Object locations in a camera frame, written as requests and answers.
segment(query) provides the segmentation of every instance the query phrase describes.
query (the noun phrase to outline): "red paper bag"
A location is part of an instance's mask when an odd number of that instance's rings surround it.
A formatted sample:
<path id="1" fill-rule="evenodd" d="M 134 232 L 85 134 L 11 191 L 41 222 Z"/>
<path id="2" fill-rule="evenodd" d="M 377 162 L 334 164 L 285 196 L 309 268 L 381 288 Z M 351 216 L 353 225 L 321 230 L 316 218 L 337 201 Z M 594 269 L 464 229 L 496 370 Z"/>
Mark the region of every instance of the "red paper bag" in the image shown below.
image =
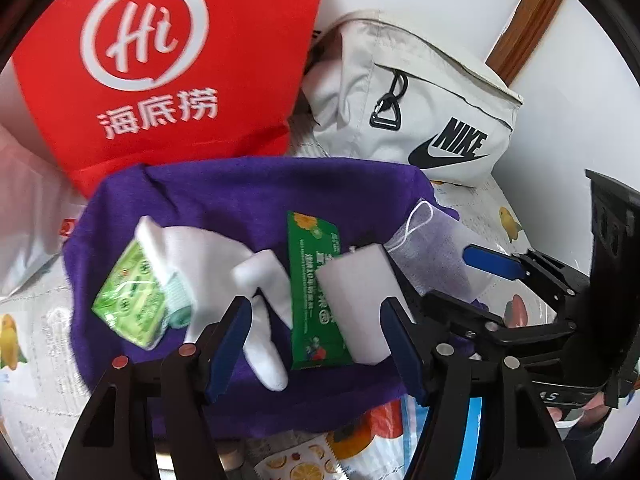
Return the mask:
<path id="1" fill-rule="evenodd" d="M 87 196 L 138 162 L 279 155 L 319 0 L 55 0 L 14 53 Z"/>

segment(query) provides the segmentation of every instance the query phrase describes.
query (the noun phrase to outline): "green snack package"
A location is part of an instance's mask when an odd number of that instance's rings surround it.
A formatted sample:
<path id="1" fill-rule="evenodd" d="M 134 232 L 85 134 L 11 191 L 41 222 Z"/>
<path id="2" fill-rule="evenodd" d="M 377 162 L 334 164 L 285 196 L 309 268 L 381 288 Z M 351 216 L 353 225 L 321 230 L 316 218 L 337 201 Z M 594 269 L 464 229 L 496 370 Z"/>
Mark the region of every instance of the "green snack package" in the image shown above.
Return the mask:
<path id="1" fill-rule="evenodd" d="M 335 225 L 289 211 L 293 370 L 352 363 L 316 280 L 316 269 L 340 254 Z"/>
<path id="2" fill-rule="evenodd" d="M 151 350 L 167 327 L 164 294 L 138 242 L 118 258 L 92 310 L 120 337 Z"/>

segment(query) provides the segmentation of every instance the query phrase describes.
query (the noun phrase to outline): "dark sleeve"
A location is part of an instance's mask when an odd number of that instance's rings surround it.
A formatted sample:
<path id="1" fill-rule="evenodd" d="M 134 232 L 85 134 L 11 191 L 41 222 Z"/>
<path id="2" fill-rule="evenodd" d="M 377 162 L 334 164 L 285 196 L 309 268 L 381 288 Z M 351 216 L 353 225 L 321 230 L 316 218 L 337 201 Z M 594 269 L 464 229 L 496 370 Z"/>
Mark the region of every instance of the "dark sleeve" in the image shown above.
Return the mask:
<path id="1" fill-rule="evenodd" d="M 609 418 L 609 413 L 590 428 L 572 428 L 564 440 L 564 447 L 574 467 L 576 480 L 597 478 L 610 463 L 608 458 L 598 464 L 591 463 L 593 447 L 602 434 L 602 428 Z"/>

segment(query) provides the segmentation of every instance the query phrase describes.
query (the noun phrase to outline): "silver screw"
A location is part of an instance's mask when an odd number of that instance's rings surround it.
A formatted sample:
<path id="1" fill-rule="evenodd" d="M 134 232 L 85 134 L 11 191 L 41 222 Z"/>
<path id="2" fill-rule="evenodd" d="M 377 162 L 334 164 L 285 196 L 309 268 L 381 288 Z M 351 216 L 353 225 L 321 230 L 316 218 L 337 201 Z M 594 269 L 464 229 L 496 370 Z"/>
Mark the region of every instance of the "silver screw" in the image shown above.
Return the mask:
<path id="1" fill-rule="evenodd" d="M 440 343 L 438 346 L 436 346 L 436 352 L 440 355 L 443 355 L 444 357 L 453 355 L 453 346 L 451 346 L 448 343 Z"/>
<path id="2" fill-rule="evenodd" d="M 129 364 L 129 358 L 126 355 L 119 355 L 113 361 L 111 361 L 111 366 L 113 366 L 116 370 L 120 370 Z"/>
<path id="3" fill-rule="evenodd" d="M 193 343 L 185 343 L 178 348 L 178 354 L 182 357 L 189 357 L 196 353 L 196 345 Z"/>
<path id="4" fill-rule="evenodd" d="M 515 370 L 520 366 L 520 361 L 512 355 L 507 355 L 507 357 L 504 358 L 504 365 L 511 370 Z"/>

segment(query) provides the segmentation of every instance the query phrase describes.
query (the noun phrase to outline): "purple towel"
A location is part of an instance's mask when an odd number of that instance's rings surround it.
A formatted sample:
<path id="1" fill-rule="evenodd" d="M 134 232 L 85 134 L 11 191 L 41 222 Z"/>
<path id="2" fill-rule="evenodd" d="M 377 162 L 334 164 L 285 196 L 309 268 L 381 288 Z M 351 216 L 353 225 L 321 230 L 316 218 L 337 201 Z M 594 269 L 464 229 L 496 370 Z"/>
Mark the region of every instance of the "purple towel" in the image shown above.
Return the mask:
<path id="1" fill-rule="evenodd" d="M 344 251 L 363 237 L 388 241 L 420 198 L 437 205 L 433 187 L 419 169 L 348 158 L 207 160 L 134 166 L 111 175 L 100 184 L 64 249 L 74 292 L 71 344 L 82 378 L 92 389 L 114 357 L 126 354 L 133 362 L 162 358 L 184 338 L 184 329 L 169 329 L 154 350 L 145 351 L 91 312 L 141 216 L 150 215 L 163 227 L 215 231 L 253 251 L 273 249 L 288 269 L 288 210 L 336 224 Z M 453 209 L 441 209 L 458 218 Z M 272 339 L 289 367 L 289 330 L 270 314 Z M 215 438 L 262 437 L 290 429 L 319 432 L 402 394 L 391 358 L 377 366 L 294 371 L 284 391 L 270 392 L 241 355 L 226 394 L 206 415 Z M 154 433 L 164 433 L 159 417 L 154 418 Z"/>

